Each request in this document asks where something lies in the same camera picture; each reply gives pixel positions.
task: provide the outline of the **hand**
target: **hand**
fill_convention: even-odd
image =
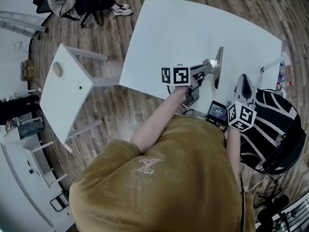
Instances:
[[[9,131],[12,129],[11,124],[7,124],[4,129],[5,129],[6,133],[9,133]]]
[[[173,91],[173,94],[177,94],[179,96],[180,104],[186,100],[186,93],[189,89],[189,86],[177,86]]]

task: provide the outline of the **white sneaker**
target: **white sneaker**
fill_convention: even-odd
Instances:
[[[130,8],[130,5],[126,3],[118,3],[117,5],[120,7],[120,9],[124,9],[124,10],[127,10]]]
[[[130,15],[133,13],[133,11],[131,9],[122,9],[122,8],[119,8],[117,10],[112,10],[114,15],[117,16],[117,15]]]

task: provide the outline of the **seated person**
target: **seated person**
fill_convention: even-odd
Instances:
[[[30,95],[20,99],[0,102],[0,125],[9,125],[12,118],[40,110],[40,105],[34,104],[39,100],[39,96]]]
[[[112,141],[70,188],[81,232],[255,231],[253,201],[239,192],[240,132],[175,116],[177,87],[131,141]]]
[[[49,7],[59,17],[68,15],[80,19],[90,10],[112,9],[114,15],[130,15],[132,10],[128,4],[116,3],[115,0],[47,0]]]

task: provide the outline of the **wooden floor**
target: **wooden floor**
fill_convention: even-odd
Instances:
[[[44,86],[47,72],[60,43],[107,54],[107,63],[81,59],[88,71],[94,76],[120,77],[126,52],[130,43],[141,6],[144,0],[118,0],[129,3],[134,14],[126,17],[114,17],[104,14],[104,26],[98,27],[93,18],[85,29],[80,29],[79,22],[52,16],[46,27],[48,33],[32,45],[35,80]],[[290,75],[293,85],[288,89],[288,99],[300,113],[303,129],[309,132],[309,0],[189,0],[213,6],[244,19],[247,19],[282,40],[282,48],[287,51],[292,61]],[[95,129],[72,139],[72,147],[86,156],[95,157],[112,138],[129,140],[137,128],[152,114],[162,101],[158,98],[133,91],[124,87],[96,88],[87,98],[77,120],[76,126],[82,126],[98,118],[104,123]],[[74,179],[91,159],[84,159],[77,152],[72,155],[61,146],[55,134],[46,122],[46,129],[41,134],[44,142],[51,140],[55,144],[46,149],[55,173],[60,176],[68,173],[69,177],[61,181],[69,189]],[[296,165],[280,180],[284,193],[295,201],[309,190],[308,181],[309,147],[306,144]],[[244,186],[253,187],[264,176],[247,167],[243,167]],[[266,179],[254,190],[254,202],[260,202],[256,193],[269,194],[274,183]]]

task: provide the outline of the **mustard yellow shirt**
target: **mustard yellow shirt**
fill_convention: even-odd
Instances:
[[[173,118],[145,155],[112,141],[70,188],[82,232],[239,232],[242,198],[214,125]],[[246,232],[255,231],[246,194]]]

